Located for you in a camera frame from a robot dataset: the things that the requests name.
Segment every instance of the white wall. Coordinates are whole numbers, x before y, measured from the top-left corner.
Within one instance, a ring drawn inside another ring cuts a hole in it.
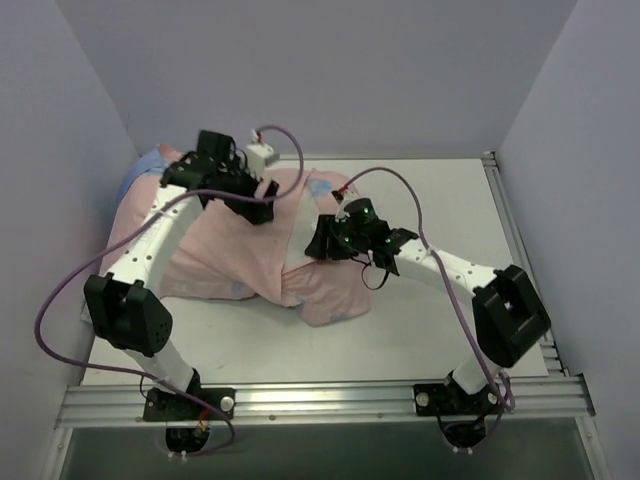
[[[580,0],[500,150],[560,351],[616,478],[640,456],[640,3]]]
[[[286,125],[307,152],[477,156],[575,0],[58,0],[139,150]]]
[[[67,382],[41,353],[33,320],[47,293],[106,240],[118,181],[135,155],[116,109],[58,7],[0,2],[0,465],[37,478]],[[58,351],[86,353],[82,285],[47,319]]]

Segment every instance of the metal bracket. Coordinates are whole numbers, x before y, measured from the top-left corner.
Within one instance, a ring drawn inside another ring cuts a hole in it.
[[[482,156],[480,157],[480,160],[482,160],[482,165],[485,168],[487,168],[487,167],[498,168],[498,162],[497,162],[497,159],[496,159],[495,150],[489,150],[487,152],[484,152],[482,154]]]
[[[236,425],[328,424],[344,422],[435,421],[418,417],[414,406],[416,381],[245,384],[236,387]],[[425,379],[426,384],[442,380]],[[228,385],[205,385],[226,388]],[[518,406],[509,418],[590,416],[584,380],[551,375],[512,378]],[[137,385],[70,387],[60,412],[63,428],[152,427],[140,418],[144,399]],[[197,420],[172,421],[167,426],[195,427]]]
[[[454,383],[418,383],[413,386],[413,401],[419,417],[480,416],[491,410],[497,399],[489,387],[475,395],[460,393]]]
[[[197,397],[209,405],[219,408],[227,418],[233,418],[236,403],[236,391],[233,388],[202,388]],[[181,397],[167,395],[157,388],[152,388],[147,393],[142,419],[145,422],[198,420],[202,411],[202,407],[191,401],[185,402]],[[222,419],[216,417],[216,415],[209,415],[207,421],[219,422]]]

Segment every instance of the fabric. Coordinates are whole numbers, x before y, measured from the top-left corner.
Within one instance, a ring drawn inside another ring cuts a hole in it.
[[[149,211],[162,174],[155,152],[165,166],[182,156],[160,145],[141,158],[147,163],[132,169],[137,177],[120,201],[109,244],[138,228]],[[147,168],[153,163],[151,159],[155,159],[155,166]],[[267,170],[265,185],[273,179],[284,191],[296,174],[295,169]],[[174,252],[158,296],[239,300],[258,294],[273,303],[295,307],[313,326],[369,311],[369,291],[362,282],[361,265],[352,261],[318,262],[304,255],[318,214],[334,214],[338,209],[331,190],[347,178],[315,170],[306,171],[303,178],[291,195],[275,202],[275,220],[265,225],[249,224],[221,201],[209,202]],[[125,248],[103,259],[102,273]]]
[[[129,169],[122,179],[120,188],[118,188],[118,205],[129,190],[129,187],[136,179],[147,172],[162,172],[165,168],[165,162],[157,148],[145,153],[140,159]]]

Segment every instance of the blue cloth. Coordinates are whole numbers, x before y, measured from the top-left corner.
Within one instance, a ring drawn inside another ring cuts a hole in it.
[[[244,289],[244,283],[241,282],[233,282],[231,285],[231,293],[233,293],[236,297],[239,297]]]
[[[127,194],[127,190],[131,187],[131,184],[136,181],[140,175],[145,173],[157,173],[162,174],[166,165],[164,159],[157,148],[154,148],[150,152],[145,153],[140,159],[133,164],[133,166],[126,173],[118,188],[118,205]]]
[[[351,317],[353,317],[353,315],[349,314],[348,312],[334,313],[333,315],[331,315],[331,321],[341,322],[342,320],[349,320]]]
[[[323,178],[310,178],[307,180],[307,187],[312,197],[321,197],[331,192],[331,182]]]

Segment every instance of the white table surface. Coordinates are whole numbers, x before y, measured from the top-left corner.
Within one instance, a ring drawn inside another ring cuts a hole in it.
[[[391,166],[414,184],[427,236],[440,248],[496,267],[511,262],[480,160],[332,160],[311,166],[345,175]],[[401,184],[376,173],[358,182],[381,218],[415,230],[415,208]],[[240,302],[167,298],[171,340],[206,383],[331,382],[438,379],[471,352],[449,299],[428,286],[391,277],[372,292],[371,311],[313,328],[291,309],[253,298]],[[470,310],[464,309],[473,326]],[[90,361],[136,368],[124,353],[96,339]],[[510,371],[548,374],[538,346]],[[138,377],[88,370],[83,384],[135,384]]]

